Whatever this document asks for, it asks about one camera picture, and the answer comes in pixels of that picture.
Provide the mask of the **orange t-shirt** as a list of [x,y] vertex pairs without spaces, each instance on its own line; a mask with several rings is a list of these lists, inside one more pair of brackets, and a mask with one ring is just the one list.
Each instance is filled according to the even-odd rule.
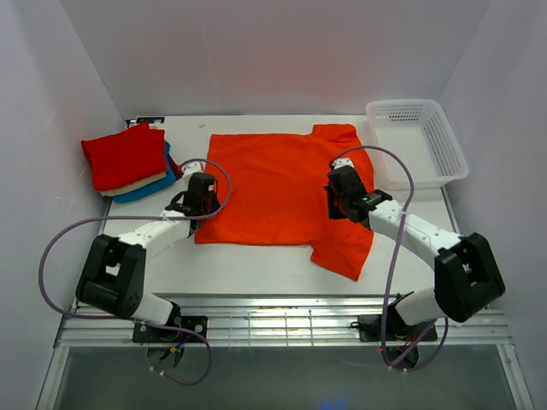
[[311,133],[214,134],[207,173],[219,181],[226,207],[196,235],[199,244],[235,243],[312,248],[319,267],[357,280],[373,233],[328,216],[330,160],[352,149],[350,159],[368,190],[374,169],[351,124],[315,125]]

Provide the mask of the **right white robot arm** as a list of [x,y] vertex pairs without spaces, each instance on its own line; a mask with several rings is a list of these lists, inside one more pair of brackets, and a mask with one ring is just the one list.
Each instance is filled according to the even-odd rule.
[[418,324],[439,318],[463,323],[505,293],[491,246],[479,233],[464,237],[405,213],[384,191],[366,190],[347,158],[335,161],[327,178],[330,218],[388,237],[432,269],[433,287],[387,306],[385,327],[392,337],[405,339]]

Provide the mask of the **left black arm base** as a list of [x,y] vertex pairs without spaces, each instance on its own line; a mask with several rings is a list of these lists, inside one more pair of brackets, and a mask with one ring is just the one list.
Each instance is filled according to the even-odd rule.
[[[193,331],[202,337],[207,336],[209,318],[202,315],[180,316],[168,326]],[[136,324],[132,332],[134,343],[174,343],[187,340],[190,343],[199,343],[200,339],[184,331],[166,331],[150,325]]]

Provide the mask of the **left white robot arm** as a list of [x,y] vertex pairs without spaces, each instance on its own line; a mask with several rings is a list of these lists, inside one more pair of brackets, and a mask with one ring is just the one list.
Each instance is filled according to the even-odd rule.
[[203,217],[220,208],[216,186],[213,175],[193,173],[186,190],[171,200],[158,220],[117,237],[96,237],[76,288],[77,300],[119,319],[150,322],[161,340],[174,340],[181,331],[176,316],[179,307],[144,291],[146,265],[178,241],[191,237]]

